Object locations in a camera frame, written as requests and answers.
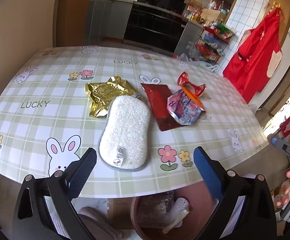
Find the white sponge pad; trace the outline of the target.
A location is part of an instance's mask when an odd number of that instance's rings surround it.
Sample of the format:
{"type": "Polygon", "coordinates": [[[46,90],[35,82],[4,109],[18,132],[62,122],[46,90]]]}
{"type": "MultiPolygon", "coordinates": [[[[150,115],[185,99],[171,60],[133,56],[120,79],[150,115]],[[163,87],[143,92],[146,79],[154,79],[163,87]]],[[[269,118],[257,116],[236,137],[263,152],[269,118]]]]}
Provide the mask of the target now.
{"type": "Polygon", "coordinates": [[[134,96],[121,95],[110,103],[98,155],[114,170],[136,172],[148,161],[151,112],[134,96]]]}

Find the orange snack wrapper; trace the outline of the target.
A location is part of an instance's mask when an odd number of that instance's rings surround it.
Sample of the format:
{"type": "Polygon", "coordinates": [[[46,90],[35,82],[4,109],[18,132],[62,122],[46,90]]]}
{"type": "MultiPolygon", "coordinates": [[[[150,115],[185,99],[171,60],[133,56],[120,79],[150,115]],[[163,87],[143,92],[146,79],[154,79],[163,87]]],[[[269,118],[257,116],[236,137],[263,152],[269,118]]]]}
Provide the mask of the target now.
{"type": "Polygon", "coordinates": [[[202,104],[202,102],[189,90],[187,89],[185,86],[180,86],[181,89],[185,92],[185,94],[193,101],[195,102],[198,107],[202,110],[205,111],[205,108],[202,104]]]}

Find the gold foil wrapper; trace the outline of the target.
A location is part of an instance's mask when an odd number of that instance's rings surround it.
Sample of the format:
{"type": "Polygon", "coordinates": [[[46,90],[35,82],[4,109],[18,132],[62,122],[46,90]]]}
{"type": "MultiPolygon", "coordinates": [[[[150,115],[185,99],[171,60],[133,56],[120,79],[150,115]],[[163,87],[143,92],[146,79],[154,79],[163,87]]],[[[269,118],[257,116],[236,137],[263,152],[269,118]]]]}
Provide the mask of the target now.
{"type": "Polygon", "coordinates": [[[121,95],[139,94],[138,90],[127,80],[123,80],[119,76],[112,76],[106,82],[86,83],[85,92],[91,102],[89,116],[94,118],[106,116],[114,98],[121,95]]]}

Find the dark red snack wrapper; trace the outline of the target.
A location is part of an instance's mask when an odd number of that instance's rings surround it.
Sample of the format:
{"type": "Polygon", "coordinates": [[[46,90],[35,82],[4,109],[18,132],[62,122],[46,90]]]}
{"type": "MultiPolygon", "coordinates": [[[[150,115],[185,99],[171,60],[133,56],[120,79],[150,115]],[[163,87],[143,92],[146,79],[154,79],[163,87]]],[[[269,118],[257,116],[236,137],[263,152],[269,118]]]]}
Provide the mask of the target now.
{"type": "Polygon", "coordinates": [[[150,102],[153,115],[160,131],[167,131],[178,128],[177,123],[167,110],[167,99],[171,96],[171,91],[167,85],[142,84],[150,102]]]}

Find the clear plastic bag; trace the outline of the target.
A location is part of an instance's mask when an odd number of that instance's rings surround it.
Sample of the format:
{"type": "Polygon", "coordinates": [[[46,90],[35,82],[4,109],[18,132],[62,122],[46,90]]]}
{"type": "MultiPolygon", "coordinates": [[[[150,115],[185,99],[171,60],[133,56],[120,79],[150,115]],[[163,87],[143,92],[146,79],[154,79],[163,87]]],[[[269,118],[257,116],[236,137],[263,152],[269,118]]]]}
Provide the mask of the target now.
{"type": "Polygon", "coordinates": [[[174,191],[140,197],[136,211],[138,224],[144,228],[164,228],[173,205],[174,191]]]}

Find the grey kitchen base cabinets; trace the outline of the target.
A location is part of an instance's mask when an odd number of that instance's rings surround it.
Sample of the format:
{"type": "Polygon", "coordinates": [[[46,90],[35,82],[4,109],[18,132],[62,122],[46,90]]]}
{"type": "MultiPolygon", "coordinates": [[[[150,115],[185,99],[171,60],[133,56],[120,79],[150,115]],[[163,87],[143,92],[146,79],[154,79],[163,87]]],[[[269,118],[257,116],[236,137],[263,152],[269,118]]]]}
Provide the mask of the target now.
{"type": "Polygon", "coordinates": [[[89,0],[84,44],[123,43],[133,3],[131,0],[89,0]]]}

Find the grey striped chair cushion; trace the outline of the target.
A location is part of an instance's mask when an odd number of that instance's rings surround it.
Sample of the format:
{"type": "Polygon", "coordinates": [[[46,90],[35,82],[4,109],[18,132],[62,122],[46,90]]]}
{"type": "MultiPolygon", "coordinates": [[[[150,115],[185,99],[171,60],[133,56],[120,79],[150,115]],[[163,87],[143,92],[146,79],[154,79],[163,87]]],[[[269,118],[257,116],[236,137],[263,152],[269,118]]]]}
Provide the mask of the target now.
{"type": "MultiPolygon", "coordinates": [[[[114,229],[97,210],[88,206],[82,207],[78,211],[78,216],[96,239],[123,239],[122,233],[114,229]]],[[[51,219],[57,233],[70,239],[71,237],[68,235],[56,212],[51,214],[51,219]]]]}

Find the white foam net sleeve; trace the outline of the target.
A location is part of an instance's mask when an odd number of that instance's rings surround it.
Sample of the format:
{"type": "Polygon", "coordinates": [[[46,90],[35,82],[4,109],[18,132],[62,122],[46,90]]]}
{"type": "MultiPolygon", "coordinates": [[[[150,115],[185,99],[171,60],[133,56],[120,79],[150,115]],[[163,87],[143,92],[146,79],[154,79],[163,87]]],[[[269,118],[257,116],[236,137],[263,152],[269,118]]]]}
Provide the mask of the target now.
{"type": "Polygon", "coordinates": [[[171,211],[169,216],[168,225],[162,229],[163,234],[167,234],[175,228],[177,225],[180,225],[183,219],[189,214],[189,202],[186,198],[178,198],[171,211]]]}

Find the pink blue printed wrapper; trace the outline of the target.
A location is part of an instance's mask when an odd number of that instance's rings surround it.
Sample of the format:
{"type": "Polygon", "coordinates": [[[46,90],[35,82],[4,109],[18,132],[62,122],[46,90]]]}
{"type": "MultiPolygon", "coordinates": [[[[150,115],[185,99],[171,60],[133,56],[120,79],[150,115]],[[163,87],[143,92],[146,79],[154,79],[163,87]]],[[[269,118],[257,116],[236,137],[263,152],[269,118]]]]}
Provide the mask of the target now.
{"type": "Polygon", "coordinates": [[[202,109],[182,89],[168,97],[167,110],[181,126],[193,125],[202,113],[202,109]]]}

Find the green plaid bunny tablecloth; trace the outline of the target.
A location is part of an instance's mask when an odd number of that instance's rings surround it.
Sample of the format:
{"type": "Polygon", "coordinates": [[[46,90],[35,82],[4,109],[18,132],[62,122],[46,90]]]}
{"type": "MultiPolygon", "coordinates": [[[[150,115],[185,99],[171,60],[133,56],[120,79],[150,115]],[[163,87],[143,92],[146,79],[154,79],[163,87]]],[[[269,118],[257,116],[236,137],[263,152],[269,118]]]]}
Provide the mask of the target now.
{"type": "Polygon", "coordinates": [[[88,148],[97,164],[84,197],[134,197],[201,180],[193,152],[202,147],[232,168],[267,145],[259,122],[223,77],[159,54],[105,47],[48,48],[18,68],[0,95],[0,174],[18,183],[65,170],[88,148]],[[160,129],[146,88],[180,91],[177,79],[204,85],[202,112],[185,98],[168,103],[160,129]]]}

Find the red hanging apron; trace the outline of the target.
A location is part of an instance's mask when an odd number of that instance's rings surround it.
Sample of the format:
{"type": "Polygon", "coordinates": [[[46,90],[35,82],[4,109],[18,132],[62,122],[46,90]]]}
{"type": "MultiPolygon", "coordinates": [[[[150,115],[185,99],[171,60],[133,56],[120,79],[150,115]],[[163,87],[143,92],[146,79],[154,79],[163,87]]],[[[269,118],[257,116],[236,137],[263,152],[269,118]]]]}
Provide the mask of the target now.
{"type": "Polygon", "coordinates": [[[223,71],[246,103],[265,88],[283,57],[279,43],[280,12],[280,8],[273,9],[256,28],[249,30],[223,71]]]}

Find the white plastic bag on floor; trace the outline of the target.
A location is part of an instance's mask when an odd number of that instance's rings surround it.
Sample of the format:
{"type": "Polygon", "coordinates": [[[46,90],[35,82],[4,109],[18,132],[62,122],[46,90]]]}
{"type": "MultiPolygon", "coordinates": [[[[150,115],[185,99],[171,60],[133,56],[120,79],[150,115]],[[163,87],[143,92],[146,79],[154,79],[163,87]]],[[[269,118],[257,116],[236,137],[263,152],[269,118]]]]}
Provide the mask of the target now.
{"type": "Polygon", "coordinates": [[[211,64],[205,61],[194,61],[194,63],[197,67],[208,70],[212,73],[217,73],[220,68],[218,64],[211,64]]]}

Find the crumpled red wrapper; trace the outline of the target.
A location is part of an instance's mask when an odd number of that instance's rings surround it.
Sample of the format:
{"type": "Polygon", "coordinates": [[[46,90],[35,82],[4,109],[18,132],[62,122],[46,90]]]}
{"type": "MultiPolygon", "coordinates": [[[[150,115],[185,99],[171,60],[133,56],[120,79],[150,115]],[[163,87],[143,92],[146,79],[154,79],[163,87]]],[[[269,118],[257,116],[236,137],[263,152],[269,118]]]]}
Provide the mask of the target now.
{"type": "Polygon", "coordinates": [[[198,85],[191,83],[191,81],[189,81],[189,75],[187,72],[182,72],[179,75],[178,80],[177,80],[177,84],[178,84],[178,86],[181,86],[181,87],[188,89],[197,98],[199,96],[202,96],[202,94],[206,90],[205,84],[198,86],[198,85]]]}

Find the black oven stove unit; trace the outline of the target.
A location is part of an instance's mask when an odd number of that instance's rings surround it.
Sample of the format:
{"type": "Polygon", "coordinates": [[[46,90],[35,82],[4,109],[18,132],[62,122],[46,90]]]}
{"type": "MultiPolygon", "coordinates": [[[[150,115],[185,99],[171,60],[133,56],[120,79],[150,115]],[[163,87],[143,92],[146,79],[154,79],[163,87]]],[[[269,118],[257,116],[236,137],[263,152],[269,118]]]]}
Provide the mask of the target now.
{"type": "Polygon", "coordinates": [[[189,0],[136,0],[133,2],[124,42],[174,53],[187,25],[183,16],[189,0]]]}

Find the beige refrigerator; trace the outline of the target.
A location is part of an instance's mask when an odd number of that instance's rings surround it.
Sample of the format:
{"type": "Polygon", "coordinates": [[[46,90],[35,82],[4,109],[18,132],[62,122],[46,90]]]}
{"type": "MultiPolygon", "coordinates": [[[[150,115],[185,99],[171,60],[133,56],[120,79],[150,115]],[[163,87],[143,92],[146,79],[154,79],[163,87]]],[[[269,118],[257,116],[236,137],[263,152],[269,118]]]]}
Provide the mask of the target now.
{"type": "Polygon", "coordinates": [[[26,61],[53,45],[55,0],[0,0],[0,94],[26,61]]]}

